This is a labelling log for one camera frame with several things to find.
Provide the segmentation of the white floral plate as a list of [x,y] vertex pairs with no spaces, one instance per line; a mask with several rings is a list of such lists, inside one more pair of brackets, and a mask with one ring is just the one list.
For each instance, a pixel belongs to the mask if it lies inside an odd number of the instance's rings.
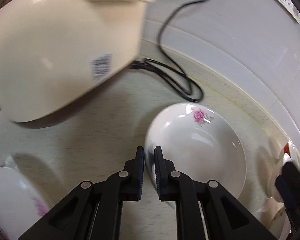
[[241,194],[247,161],[239,136],[217,112],[197,103],[177,103],[152,120],[145,137],[145,165],[156,184],[154,149],[193,180],[216,180],[235,198]]

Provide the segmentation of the white bowl beside red bowl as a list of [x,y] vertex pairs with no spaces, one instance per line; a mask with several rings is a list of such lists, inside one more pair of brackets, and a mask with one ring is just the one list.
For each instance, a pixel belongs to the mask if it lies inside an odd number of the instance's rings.
[[257,153],[258,178],[266,196],[265,204],[259,209],[260,222],[267,228],[282,216],[283,200],[275,186],[275,180],[281,174],[283,167],[280,158],[282,149],[278,152],[276,148],[270,151],[260,147]]

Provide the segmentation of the white bowl at left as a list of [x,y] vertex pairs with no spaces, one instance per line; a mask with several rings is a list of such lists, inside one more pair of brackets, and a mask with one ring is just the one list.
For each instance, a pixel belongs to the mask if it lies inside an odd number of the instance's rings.
[[18,239],[50,207],[34,185],[20,172],[0,166],[0,232]]

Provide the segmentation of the cream white electric cooker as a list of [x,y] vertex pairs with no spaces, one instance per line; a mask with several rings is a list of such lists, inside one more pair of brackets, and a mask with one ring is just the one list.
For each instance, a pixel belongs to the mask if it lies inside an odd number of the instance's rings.
[[13,122],[50,115],[139,55],[155,0],[0,0],[0,110]]

